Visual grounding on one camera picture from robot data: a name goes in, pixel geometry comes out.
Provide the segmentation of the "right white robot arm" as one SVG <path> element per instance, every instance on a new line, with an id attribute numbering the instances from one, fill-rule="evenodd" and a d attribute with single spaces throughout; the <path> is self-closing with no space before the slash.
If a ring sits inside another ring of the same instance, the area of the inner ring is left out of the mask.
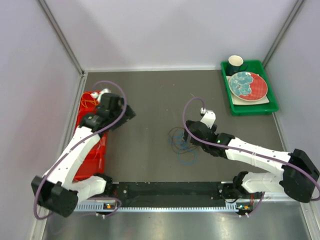
<path id="1" fill-rule="evenodd" d="M 184 137 L 213 157 L 239 161 L 265 170 L 265 173 L 242 171 L 232 181 L 234 194 L 245 198 L 251 193 L 284 193 L 301 203 L 315 201 L 320 172 L 307 153 L 276 151 L 247 143 L 232 134 L 216 133 L 216 115 L 200 110 L 200 121 L 183 120 Z"/>

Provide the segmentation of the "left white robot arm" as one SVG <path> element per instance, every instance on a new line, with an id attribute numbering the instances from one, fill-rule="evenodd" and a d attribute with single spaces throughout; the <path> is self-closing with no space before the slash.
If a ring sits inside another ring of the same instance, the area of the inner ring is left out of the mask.
<path id="1" fill-rule="evenodd" d="M 93 93 L 93 98 L 98 105 L 83 116 L 58 160 L 43 176 L 35 176 L 31 181 L 33 213 L 38 220 L 42 219 L 37 213 L 38 206 L 66 218 L 77 204 L 96 195 L 106 199 L 113 194 L 113 180 L 103 173 L 95 173 L 78 182 L 74 178 L 105 132 L 119 128 L 136 114 L 128 105 L 125 94 L 117 95 L 105 88 Z"/>

